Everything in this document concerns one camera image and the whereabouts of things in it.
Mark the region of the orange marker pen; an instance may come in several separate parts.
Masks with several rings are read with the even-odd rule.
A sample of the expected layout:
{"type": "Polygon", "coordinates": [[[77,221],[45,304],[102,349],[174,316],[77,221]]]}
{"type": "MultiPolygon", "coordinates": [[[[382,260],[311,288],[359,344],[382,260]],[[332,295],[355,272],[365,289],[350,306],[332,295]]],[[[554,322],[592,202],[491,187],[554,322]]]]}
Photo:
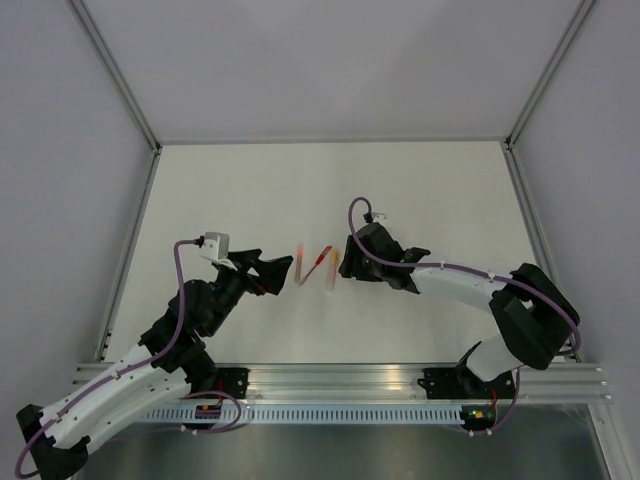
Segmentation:
{"type": "Polygon", "coordinates": [[[328,270],[327,279],[326,279],[326,290],[328,292],[333,291],[335,288],[337,269],[338,269],[337,261],[335,259],[332,259],[329,263],[329,270],[328,270]]]}

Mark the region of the red grip clear pen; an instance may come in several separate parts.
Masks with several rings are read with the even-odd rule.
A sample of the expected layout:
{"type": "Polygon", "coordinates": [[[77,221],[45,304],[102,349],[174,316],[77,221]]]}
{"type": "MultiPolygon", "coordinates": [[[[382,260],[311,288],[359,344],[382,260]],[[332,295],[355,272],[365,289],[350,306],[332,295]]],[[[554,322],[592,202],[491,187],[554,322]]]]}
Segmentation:
{"type": "Polygon", "coordinates": [[[322,252],[318,255],[318,257],[316,258],[314,264],[312,265],[312,267],[309,269],[309,271],[304,274],[301,278],[301,283],[305,283],[307,281],[307,279],[311,276],[311,274],[316,270],[316,268],[325,260],[325,258],[328,256],[328,254],[333,250],[333,247],[331,245],[326,246],[322,252]]]}

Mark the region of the orange grip clear pen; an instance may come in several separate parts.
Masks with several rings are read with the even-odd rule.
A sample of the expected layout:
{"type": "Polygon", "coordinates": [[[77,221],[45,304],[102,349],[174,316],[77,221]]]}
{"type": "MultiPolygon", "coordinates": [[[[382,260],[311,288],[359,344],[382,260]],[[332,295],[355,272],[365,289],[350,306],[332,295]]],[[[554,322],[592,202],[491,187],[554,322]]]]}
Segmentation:
{"type": "Polygon", "coordinates": [[[296,250],[294,280],[298,286],[303,283],[304,244],[299,243],[296,250]]]}

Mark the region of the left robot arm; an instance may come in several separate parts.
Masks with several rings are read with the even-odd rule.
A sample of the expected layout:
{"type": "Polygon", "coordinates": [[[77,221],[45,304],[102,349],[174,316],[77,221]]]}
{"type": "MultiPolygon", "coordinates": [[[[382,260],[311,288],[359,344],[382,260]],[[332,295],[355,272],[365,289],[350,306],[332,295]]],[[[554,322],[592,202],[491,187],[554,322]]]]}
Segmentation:
{"type": "Polygon", "coordinates": [[[68,479],[116,433],[157,406],[217,386],[204,338],[214,336],[245,294],[277,295],[292,256],[264,260],[261,250],[232,252],[225,234],[179,240],[176,296],[164,315],[110,368],[59,401],[16,415],[25,439],[18,479],[68,479]]]}

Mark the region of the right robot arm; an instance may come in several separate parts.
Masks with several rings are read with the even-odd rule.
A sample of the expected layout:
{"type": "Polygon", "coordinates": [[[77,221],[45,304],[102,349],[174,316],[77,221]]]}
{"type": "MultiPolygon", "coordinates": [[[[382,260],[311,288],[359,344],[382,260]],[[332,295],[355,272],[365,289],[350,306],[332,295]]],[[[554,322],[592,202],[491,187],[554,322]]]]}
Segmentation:
{"type": "Polygon", "coordinates": [[[438,295],[490,314],[498,333],[474,344],[453,368],[457,388],[476,397],[500,375],[522,366],[545,370],[579,334],[580,317],[549,277],[524,263],[508,274],[428,262],[430,252],[404,249],[378,222],[348,235],[339,274],[385,283],[416,295],[438,295]]]}

